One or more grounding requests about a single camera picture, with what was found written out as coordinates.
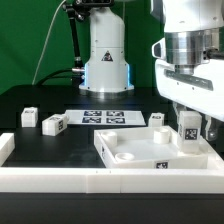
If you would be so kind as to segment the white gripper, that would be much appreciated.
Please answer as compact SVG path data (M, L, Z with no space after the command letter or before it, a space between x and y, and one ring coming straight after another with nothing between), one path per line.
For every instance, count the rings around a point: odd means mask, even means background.
M173 101L177 121L186 107L206 114L205 137L216 140L220 121L224 122L224 61L210 59L196 66L193 75L178 74L165 60L164 38L152 45L152 55L156 59L157 89L161 96Z

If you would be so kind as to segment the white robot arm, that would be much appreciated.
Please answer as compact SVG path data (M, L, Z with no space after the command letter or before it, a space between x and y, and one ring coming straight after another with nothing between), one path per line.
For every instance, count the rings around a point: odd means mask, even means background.
M154 67L161 96L208 116L206 138L224 122L224 0L148 0L153 20L134 22L128 47L137 70ZM106 95L133 87L124 59L124 24L110 9L90 10L90 59L80 89Z

